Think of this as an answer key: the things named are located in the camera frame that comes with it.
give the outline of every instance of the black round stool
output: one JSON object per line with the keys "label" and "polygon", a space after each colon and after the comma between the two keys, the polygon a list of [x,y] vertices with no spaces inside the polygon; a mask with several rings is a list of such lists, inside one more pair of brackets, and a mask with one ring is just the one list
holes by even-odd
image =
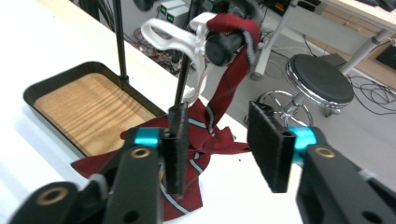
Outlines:
{"label": "black round stool", "polygon": [[[284,120],[285,126],[289,126],[289,119],[307,126],[294,117],[299,107],[308,116],[308,125],[313,125],[312,116],[303,104],[305,98],[328,108],[327,116],[339,114],[340,109],[353,100],[353,88],[347,78],[337,68],[318,57],[305,54],[294,55],[286,64],[286,72],[290,83],[299,91],[297,95],[293,96],[285,91],[269,91],[260,98],[260,101],[265,101],[267,96],[271,96],[279,107],[276,113]],[[286,95],[291,98],[291,101],[283,106],[276,99],[277,94]]]}

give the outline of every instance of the red tie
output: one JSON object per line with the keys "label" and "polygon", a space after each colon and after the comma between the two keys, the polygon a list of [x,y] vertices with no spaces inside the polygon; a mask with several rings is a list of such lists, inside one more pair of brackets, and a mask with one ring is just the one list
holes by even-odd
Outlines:
{"label": "red tie", "polygon": [[[241,19],[234,14],[218,14],[207,22],[207,27],[217,33],[241,32],[246,45],[242,47],[233,62],[223,74],[218,88],[205,107],[197,100],[189,108],[189,157],[187,162],[185,192],[182,199],[176,195],[163,192],[163,218],[171,220],[184,216],[203,206],[198,176],[210,162],[211,154],[237,154],[248,152],[248,144],[233,140],[230,128],[219,129],[217,124],[230,105],[235,90],[254,63],[260,27],[255,21]],[[149,120],[139,127],[168,127],[166,116]],[[73,168],[81,175],[89,177],[98,173],[117,151],[87,157],[72,163]]]}

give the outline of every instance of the white stripe on cloth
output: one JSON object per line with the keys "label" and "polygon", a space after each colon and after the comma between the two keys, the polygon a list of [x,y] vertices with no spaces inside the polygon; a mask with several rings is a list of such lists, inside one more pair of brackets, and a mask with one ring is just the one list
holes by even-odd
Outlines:
{"label": "white stripe on cloth", "polygon": [[163,192],[163,196],[166,198],[166,200],[172,204],[177,210],[179,210],[180,212],[184,213],[184,214],[188,214],[190,211],[187,210],[186,208],[184,208],[183,206],[181,206],[180,204],[178,204],[171,195],[166,193],[166,189],[165,186],[163,185],[163,183],[160,184],[160,188],[161,191]]}
{"label": "white stripe on cloth", "polygon": [[205,125],[204,123],[202,123],[202,122],[198,121],[198,120],[195,120],[195,119],[189,119],[189,123],[190,123],[190,124],[192,124],[192,125],[195,125],[195,126],[197,126],[197,127],[200,127],[200,128],[206,129],[206,125]]}
{"label": "white stripe on cloth", "polygon": [[256,50],[254,48],[254,41],[248,31],[244,31],[243,34],[245,37],[245,42],[247,43],[247,59],[249,65],[253,65],[256,61]]}
{"label": "white stripe on cloth", "polygon": [[190,164],[192,165],[192,167],[195,168],[195,170],[196,170],[199,174],[201,174],[204,170],[201,168],[201,166],[199,166],[199,165],[195,162],[195,160],[198,159],[198,158],[199,158],[199,152],[195,152],[195,154],[194,154],[194,159],[193,159],[193,160],[190,160]]}

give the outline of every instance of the electronic equipment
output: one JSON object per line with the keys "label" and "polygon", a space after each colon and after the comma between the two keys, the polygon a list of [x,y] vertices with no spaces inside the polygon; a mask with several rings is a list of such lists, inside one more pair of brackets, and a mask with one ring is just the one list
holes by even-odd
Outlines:
{"label": "electronic equipment", "polygon": [[[289,7],[291,0],[264,0],[262,3],[271,8],[277,14],[283,16]],[[316,6],[320,5],[319,0],[299,1],[297,6],[305,8],[309,11],[315,11]]]}
{"label": "electronic equipment", "polygon": [[186,6],[176,7],[167,11],[166,20],[173,23],[177,27],[184,28],[187,24],[188,15],[189,15],[188,7]]}
{"label": "electronic equipment", "polygon": [[141,11],[149,11],[154,6],[153,0],[134,0],[134,4]]}
{"label": "electronic equipment", "polygon": [[377,7],[378,6],[378,2],[376,0],[357,0],[357,1],[361,2],[361,3],[364,3],[364,4],[367,4],[369,6],[372,6],[372,7]]}
{"label": "electronic equipment", "polygon": [[222,13],[228,12],[230,8],[230,3],[227,1],[214,1],[214,0],[205,0],[202,3],[202,11],[208,11],[213,13]]}
{"label": "electronic equipment", "polygon": [[384,10],[391,12],[396,8],[396,0],[377,0],[378,5]]}
{"label": "electronic equipment", "polygon": [[162,20],[166,20],[166,13],[176,7],[181,7],[186,5],[186,3],[184,3],[181,0],[172,0],[172,1],[167,1],[167,2],[163,2],[160,4],[160,13],[158,15],[159,19]]}
{"label": "electronic equipment", "polygon": [[396,69],[396,48],[393,46],[389,46],[386,50],[384,50],[384,52],[378,55],[376,59],[379,62],[393,69]]}

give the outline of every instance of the table surface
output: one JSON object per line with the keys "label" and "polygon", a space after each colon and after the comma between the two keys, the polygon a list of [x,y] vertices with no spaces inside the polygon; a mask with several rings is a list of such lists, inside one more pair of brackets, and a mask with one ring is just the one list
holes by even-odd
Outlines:
{"label": "table surface", "polygon": [[324,0],[323,2],[356,15],[390,32],[396,32],[396,10],[387,12],[381,7],[372,7],[356,0]]}
{"label": "table surface", "polygon": [[[103,63],[116,74],[120,69],[115,35],[69,1],[6,1],[2,9],[0,223],[7,223],[30,193],[48,183],[87,184],[70,167],[79,155],[35,116],[22,99],[24,90],[85,62]],[[167,111],[177,79],[132,46],[125,48],[131,85]],[[236,141],[246,142],[246,128],[229,116],[219,126],[230,126]],[[273,194],[251,153],[213,156],[200,176],[204,207],[168,223],[302,223],[295,203],[301,169],[291,170],[289,193]]]}

